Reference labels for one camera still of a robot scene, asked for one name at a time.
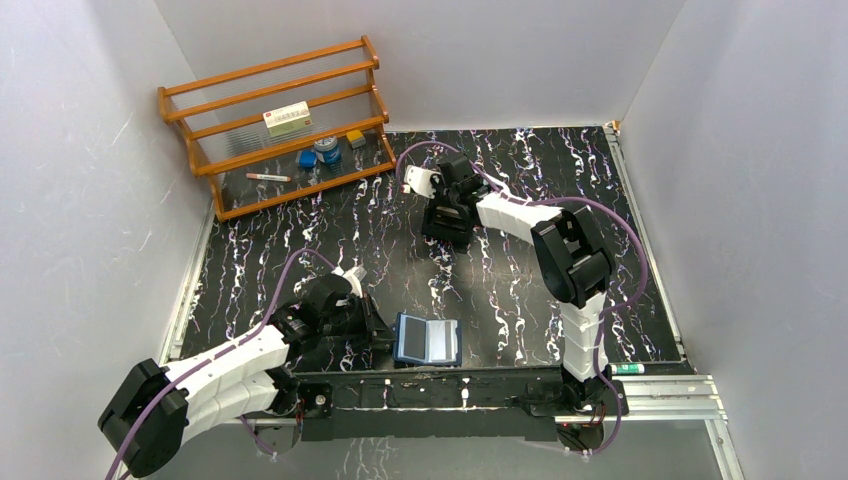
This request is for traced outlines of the black card box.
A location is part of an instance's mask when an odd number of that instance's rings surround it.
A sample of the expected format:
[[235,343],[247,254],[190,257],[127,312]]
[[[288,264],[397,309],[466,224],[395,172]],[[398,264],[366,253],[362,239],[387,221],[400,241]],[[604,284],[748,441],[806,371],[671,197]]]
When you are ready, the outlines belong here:
[[474,217],[468,206],[448,197],[429,199],[422,218],[421,233],[429,239],[450,244],[466,253],[474,234]]

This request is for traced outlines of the blue leather card holder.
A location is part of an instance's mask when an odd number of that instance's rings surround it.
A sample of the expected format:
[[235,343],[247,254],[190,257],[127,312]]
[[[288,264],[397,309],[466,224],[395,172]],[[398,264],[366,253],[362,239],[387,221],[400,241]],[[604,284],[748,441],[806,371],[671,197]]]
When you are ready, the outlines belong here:
[[[426,357],[424,360],[415,360],[402,355],[405,318],[420,319],[427,323]],[[397,339],[393,348],[393,358],[396,362],[435,367],[459,366],[462,363],[462,334],[458,320],[425,319],[399,313],[394,331]]]

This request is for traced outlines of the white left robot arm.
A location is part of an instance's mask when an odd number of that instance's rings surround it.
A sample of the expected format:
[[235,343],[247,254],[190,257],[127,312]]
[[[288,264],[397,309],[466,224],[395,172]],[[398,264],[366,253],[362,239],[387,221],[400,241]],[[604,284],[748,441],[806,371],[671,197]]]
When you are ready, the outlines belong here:
[[136,364],[97,421],[116,451],[107,476],[147,477],[190,439],[256,412],[327,418],[332,387],[296,377],[292,366],[323,362],[337,347],[374,353],[395,341],[355,271],[323,275],[233,340],[165,365]]

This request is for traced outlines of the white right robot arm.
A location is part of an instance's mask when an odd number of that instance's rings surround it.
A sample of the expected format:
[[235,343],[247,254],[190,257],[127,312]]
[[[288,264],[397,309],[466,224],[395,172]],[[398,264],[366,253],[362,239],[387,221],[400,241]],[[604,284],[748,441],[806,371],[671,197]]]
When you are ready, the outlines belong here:
[[464,154],[433,170],[408,167],[404,180],[428,200],[423,235],[467,244],[476,227],[485,227],[533,246],[543,283],[560,308],[561,380],[528,388],[521,402],[536,413],[590,413],[607,388],[601,312],[615,263],[588,209],[520,200],[476,172]]

